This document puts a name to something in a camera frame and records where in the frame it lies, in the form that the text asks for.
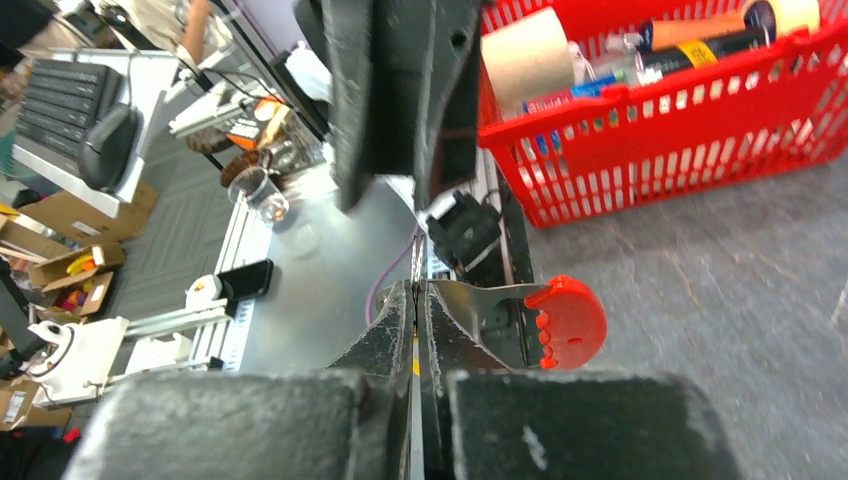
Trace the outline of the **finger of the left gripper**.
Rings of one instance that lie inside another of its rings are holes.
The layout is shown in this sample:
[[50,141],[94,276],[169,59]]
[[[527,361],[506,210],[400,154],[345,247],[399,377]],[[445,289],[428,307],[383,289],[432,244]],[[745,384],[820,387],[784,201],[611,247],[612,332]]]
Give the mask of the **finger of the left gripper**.
[[370,131],[376,174],[409,175],[429,207],[470,177],[479,80],[479,1],[374,4]]
[[369,127],[374,3],[298,1],[294,12],[307,42],[331,74],[333,175],[339,207],[347,212],[360,202],[373,177]]

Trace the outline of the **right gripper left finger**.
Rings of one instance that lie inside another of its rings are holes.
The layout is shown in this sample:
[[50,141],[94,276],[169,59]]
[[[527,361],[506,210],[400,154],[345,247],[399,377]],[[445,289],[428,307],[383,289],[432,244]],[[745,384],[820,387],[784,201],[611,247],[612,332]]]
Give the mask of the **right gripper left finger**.
[[334,361],[281,375],[157,372],[100,402],[68,479],[409,479],[414,306],[395,283]]

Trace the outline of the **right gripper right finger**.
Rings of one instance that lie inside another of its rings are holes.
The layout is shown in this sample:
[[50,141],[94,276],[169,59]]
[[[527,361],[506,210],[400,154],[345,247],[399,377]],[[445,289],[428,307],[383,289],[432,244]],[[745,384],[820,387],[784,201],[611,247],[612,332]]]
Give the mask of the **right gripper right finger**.
[[[514,368],[480,339],[506,300],[536,312],[542,357]],[[418,286],[427,479],[737,479],[703,391],[663,372],[592,371],[603,307],[579,281]]]

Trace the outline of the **yellow tagged keys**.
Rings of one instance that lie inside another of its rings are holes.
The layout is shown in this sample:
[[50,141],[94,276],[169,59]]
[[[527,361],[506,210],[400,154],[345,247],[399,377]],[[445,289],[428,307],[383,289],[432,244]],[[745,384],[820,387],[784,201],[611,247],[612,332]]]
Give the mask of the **yellow tagged keys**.
[[414,335],[412,340],[412,372],[415,376],[420,375],[419,340],[417,335]]

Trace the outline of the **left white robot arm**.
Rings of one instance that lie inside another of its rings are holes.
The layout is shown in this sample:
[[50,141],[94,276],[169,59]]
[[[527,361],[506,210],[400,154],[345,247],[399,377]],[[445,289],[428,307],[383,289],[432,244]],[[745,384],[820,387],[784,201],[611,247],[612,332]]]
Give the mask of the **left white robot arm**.
[[344,209],[382,175],[413,179],[413,207],[454,203],[425,225],[436,256],[468,271],[500,236],[497,210],[460,186],[475,177],[480,1],[299,1],[295,17],[332,80],[329,134]]

